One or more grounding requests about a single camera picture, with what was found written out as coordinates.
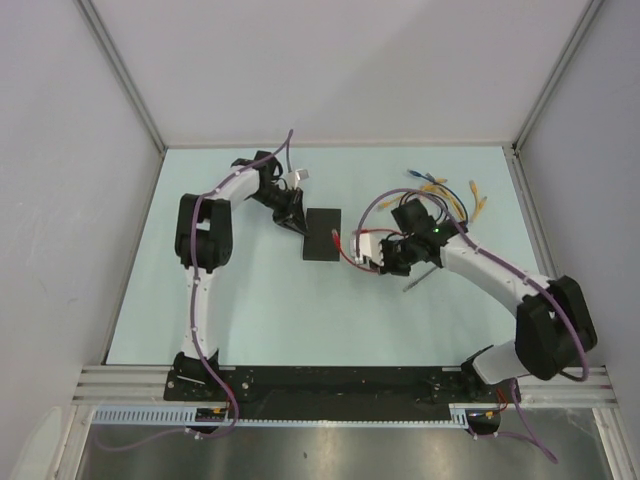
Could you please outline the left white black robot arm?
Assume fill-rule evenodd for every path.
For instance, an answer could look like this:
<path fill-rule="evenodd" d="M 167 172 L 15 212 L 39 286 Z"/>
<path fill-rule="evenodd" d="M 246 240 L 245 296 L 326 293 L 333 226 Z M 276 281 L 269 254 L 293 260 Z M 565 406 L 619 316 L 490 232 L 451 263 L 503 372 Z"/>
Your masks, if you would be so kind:
<path fill-rule="evenodd" d="M 172 371 L 197 398 L 214 397 L 221 387 L 219 341 L 209 325 L 213 289 L 231 259 L 232 214 L 247 199 L 272 212 L 273 222 L 289 231 L 308 233 L 301 183 L 304 169 L 281 164 L 275 153 L 258 151 L 252 159 L 231 164 L 223 180 L 204 194 L 185 194 L 179 203 L 174 251 L 184 267 L 189 292 L 188 324 Z"/>

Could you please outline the black network switch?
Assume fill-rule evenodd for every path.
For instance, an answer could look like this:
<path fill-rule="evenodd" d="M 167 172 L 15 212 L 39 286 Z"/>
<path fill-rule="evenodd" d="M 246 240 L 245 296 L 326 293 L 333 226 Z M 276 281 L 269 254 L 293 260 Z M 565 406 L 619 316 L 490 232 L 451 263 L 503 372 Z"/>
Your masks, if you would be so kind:
<path fill-rule="evenodd" d="M 333 232 L 341 232 L 341 210 L 309 208 L 306 212 L 308 234 L 303 240 L 304 261 L 338 262 L 340 253 L 333 240 Z"/>

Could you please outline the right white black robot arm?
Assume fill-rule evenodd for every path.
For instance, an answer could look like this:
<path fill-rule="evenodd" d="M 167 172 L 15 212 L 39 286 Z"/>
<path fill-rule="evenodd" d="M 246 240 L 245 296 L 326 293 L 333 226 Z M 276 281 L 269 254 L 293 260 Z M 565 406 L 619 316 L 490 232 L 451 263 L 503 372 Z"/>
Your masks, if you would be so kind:
<path fill-rule="evenodd" d="M 447 217 L 437 221 L 417 199 L 395 208 L 401 235 L 382 239 L 368 263 L 381 274 L 406 276 L 417 263 L 457 274 L 499 302 L 515 319 L 513 339 L 490 345 L 461 366 L 463 393 L 484 401 L 506 380 L 531 375 L 548 381 L 574 363 L 576 381 L 589 377 L 587 354 L 597 334 L 578 282 L 528 273 L 481 247 L 466 225 Z"/>

